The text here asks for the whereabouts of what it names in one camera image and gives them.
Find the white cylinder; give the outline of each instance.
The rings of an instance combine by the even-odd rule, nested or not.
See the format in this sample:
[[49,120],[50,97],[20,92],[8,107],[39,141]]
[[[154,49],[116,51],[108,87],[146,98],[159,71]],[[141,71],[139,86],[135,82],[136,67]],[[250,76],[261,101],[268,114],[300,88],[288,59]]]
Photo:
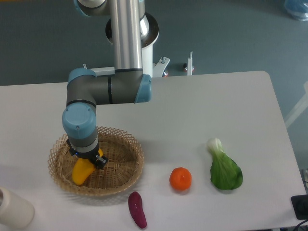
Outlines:
[[0,224],[23,229],[32,221],[33,216],[34,207],[29,201],[0,187]]
[[153,77],[153,44],[142,49],[143,73]]

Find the green vegetable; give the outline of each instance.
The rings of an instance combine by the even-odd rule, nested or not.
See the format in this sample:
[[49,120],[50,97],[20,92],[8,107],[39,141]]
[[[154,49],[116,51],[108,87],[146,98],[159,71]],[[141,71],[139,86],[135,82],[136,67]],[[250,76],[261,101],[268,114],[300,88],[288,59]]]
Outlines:
[[207,148],[213,156],[211,167],[211,181],[222,190],[236,189],[243,182],[243,174],[240,167],[226,155],[221,141],[217,138],[209,139]]

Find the wicker basket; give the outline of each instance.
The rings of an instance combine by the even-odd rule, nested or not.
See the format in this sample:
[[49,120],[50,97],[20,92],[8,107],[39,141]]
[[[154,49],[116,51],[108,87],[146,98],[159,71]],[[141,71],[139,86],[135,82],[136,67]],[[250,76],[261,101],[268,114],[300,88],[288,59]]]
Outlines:
[[72,170],[78,158],[70,155],[67,135],[63,135],[51,149],[49,173],[63,190],[89,196],[110,195],[124,191],[141,175],[144,157],[138,141],[115,128],[100,127],[97,130],[100,148],[109,161],[104,169],[96,169],[80,186],[72,181]]

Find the blue object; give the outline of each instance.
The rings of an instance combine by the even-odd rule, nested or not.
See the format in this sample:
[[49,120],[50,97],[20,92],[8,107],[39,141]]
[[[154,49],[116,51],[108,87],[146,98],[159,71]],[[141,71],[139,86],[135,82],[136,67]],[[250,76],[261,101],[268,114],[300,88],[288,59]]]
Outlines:
[[69,137],[84,139],[96,128],[96,115],[86,103],[72,103],[62,114],[62,125]]
[[135,103],[149,102],[152,98],[151,76],[143,74],[142,80],[136,95]]
[[77,1],[78,1],[78,0],[74,0],[74,5],[75,5],[75,8],[76,8],[77,12],[78,12],[79,14],[81,14],[82,16],[90,17],[89,15],[86,15],[86,14],[81,10],[81,8],[79,7]]
[[308,0],[285,0],[284,7],[295,19],[308,20]]
[[88,75],[96,77],[96,73],[90,69],[81,67],[81,68],[72,70],[71,73],[69,73],[67,84],[69,84],[73,79],[79,76],[88,76]]

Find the orange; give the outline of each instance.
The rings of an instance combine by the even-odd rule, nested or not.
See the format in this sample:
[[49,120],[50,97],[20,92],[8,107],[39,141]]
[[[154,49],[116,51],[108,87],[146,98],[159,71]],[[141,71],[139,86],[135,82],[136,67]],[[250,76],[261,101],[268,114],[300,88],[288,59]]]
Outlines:
[[175,190],[183,191],[190,188],[192,175],[187,169],[178,167],[172,171],[169,181]]

